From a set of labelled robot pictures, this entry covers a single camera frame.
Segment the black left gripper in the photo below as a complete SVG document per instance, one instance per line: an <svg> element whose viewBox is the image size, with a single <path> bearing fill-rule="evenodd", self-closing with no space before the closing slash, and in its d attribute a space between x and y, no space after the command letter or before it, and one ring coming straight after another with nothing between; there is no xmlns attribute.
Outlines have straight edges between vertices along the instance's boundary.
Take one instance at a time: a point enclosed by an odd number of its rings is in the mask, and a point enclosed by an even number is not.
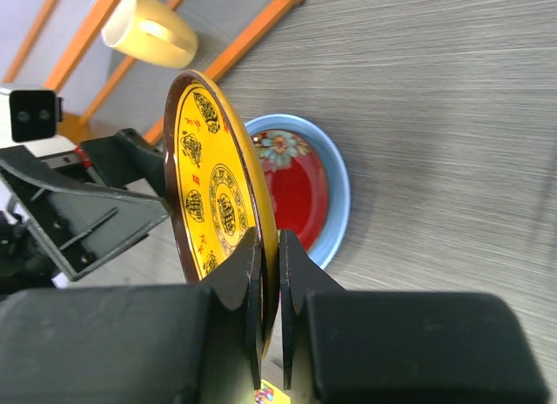
<svg viewBox="0 0 557 404"><path fill-rule="evenodd" d="M65 289L169 216L160 197L116 189L145 179L166 190L163 153L134 129L40 159L23 145L1 150L3 291ZM88 164L116 188L90 183Z"/></svg>

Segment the red patterned plate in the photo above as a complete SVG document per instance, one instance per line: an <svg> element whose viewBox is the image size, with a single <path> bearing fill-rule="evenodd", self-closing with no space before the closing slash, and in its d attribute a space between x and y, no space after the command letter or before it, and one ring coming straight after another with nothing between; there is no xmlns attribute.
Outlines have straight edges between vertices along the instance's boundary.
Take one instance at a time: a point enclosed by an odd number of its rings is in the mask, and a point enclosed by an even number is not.
<svg viewBox="0 0 557 404"><path fill-rule="evenodd" d="M299 135L267 130L252 135L279 230L292 230L310 251L328 214L329 186L321 159Z"/></svg>

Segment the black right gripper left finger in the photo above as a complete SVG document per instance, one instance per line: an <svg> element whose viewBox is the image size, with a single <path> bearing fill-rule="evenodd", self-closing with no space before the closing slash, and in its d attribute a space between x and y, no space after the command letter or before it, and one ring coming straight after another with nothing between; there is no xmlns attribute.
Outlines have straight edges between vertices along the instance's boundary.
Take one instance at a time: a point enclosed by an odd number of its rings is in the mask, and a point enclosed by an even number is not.
<svg viewBox="0 0 557 404"><path fill-rule="evenodd" d="M195 285L36 289L1 304L4 403L251 403L263 349L249 230Z"/></svg>

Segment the light blue plate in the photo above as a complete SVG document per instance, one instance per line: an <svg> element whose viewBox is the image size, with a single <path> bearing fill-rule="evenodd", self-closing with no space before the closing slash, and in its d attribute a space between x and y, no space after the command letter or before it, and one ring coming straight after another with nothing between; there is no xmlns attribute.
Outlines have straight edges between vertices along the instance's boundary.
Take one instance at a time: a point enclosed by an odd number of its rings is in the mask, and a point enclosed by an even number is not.
<svg viewBox="0 0 557 404"><path fill-rule="evenodd" d="M346 234L351 211L351 187L344 159L333 141L311 121L291 114L268 114L246 123L252 136L267 130L286 130L305 139L319 155L329 186L328 214L316 243L307 251L324 269L332 261Z"/></svg>

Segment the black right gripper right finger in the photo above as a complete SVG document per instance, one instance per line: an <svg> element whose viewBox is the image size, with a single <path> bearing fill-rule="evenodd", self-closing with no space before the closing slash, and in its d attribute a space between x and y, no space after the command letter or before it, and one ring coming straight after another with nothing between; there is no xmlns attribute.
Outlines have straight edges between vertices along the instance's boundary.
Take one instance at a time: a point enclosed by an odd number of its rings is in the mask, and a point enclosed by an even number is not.
<svg viewBox="0 0 557 404"><path fill-rule="evenodd" d="M547 403L512 308L479 292L353 291L279 238L284 387L295 403Z"/></svg>

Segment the brown yellow-rimmed plate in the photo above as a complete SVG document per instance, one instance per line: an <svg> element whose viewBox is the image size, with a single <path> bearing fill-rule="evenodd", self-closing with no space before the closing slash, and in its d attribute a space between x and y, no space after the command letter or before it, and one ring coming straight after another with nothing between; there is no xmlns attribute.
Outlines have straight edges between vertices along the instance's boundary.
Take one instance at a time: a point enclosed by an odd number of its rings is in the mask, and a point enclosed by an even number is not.
<svg viewBox="0 0 557 404"><path fill-rule="evenodd" d="M262 327L271 343L279 304L279 235L262 165L239 115L205 74L181 72L164 111L164 179L185 279L197 283L255 228L264 254Z"/></svg>

